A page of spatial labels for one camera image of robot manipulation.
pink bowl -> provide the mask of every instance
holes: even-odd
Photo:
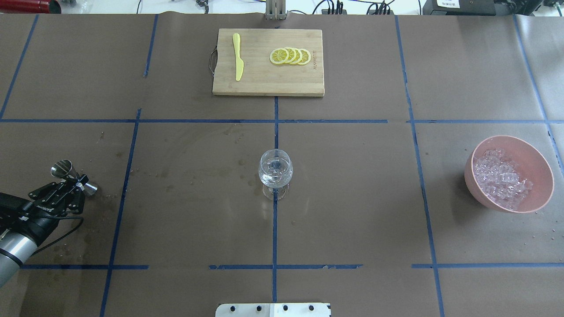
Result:
[[[487,149],[502,148],[514,162],[518,164],[516,170],[522,178],[532,181],[533,186],[527,197],[521,202],[517,211],[503,208],[486,196],[480,189],[474,175],[474,159],[478,159]],[[464,169],[466,185],[482,205],[506,213],[532,213],[544,207],[554,192],[554,175],[544,156],[527,142],[509,135],[496,135],[481,141],[474,149]]]

wooden cutting board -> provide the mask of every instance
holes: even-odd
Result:
[[[241,35],[243,76],[235,81],[233,34]],[[311,52],[306,65],[275,65],[270,52],[295,47]],[[314,96],[325,94],[323,77],[323,34],[321,30],[220,29],[214,95]]]

wine glass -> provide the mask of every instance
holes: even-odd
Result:
[[[269,199],[282,199],[290,189],[290,179],[294,173],[292,161],[286,152],[281,149],[269,149],[261,157],[261,165],[258,168],[258,176],[264,184],[262,193]]]

lemon slice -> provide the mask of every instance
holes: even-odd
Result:
[[[300,49],[294,49],[294,51],[296,52],[296,57],[292,61],[287,61],[286,62],[287,64],[294,64],[295,65],[302,60],[302,51]]]
[[[288,58],[285,64],[297,63],[299,61],[299,49],[296,49],[294,47],[285,47],[285,49],[288,50],[288,53],[290,54],[290,58]]]
[[[275,49],[270,53],[270,62],[272,64],[280,65],[288,61],[290,53],[287,49]]]
[[[308,50],[306,49],[300,49],[299,50],[300,54],[302,55],[301,60],[298,62],[298,65],[305,65],[307,63],[310,62],[311,60],[311,54]]]
[[[285,47],[285,50],[288,51],[288,60],[284,62],[284,64],[290,64],[296,59],[296,49],[293,47]]]

cutting board handle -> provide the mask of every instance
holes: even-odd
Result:
[[[215,68],[217,67],[217,45],[215,46],[215,48],[213,49],[213,51],[210,54],[210,62],[208,64],[208,67],[211,71],[211,76],[214,77],[215,76]]]

